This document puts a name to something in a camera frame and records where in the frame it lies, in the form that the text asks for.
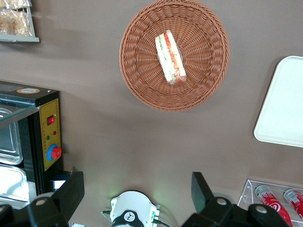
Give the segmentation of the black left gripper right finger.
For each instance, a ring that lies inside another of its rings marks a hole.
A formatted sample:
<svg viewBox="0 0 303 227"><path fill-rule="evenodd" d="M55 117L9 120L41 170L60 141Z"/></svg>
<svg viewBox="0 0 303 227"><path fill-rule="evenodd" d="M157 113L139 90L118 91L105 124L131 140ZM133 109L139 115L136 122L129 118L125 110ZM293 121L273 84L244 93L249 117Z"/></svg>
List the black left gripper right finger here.
<svg viewBox="0 0 303 227"><path fill-rule="evenodd" d="M215 197L201 172L193 172L191 198L196 210L184 227L287 227L272 207L252 204L247 210L225 197Z"/></svg>

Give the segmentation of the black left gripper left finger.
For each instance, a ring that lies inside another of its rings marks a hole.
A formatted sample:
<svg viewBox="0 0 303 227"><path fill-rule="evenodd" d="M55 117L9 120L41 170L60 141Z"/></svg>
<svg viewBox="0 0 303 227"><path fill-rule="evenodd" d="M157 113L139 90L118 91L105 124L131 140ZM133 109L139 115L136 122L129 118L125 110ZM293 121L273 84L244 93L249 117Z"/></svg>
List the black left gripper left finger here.
<svg viewBox="0 0 303 227"><path fill-rule="evenodd" d="M84 174L73 172L51 196L41 194L20 210L0 206L2 227L67 227L85 194Z"/></svg>

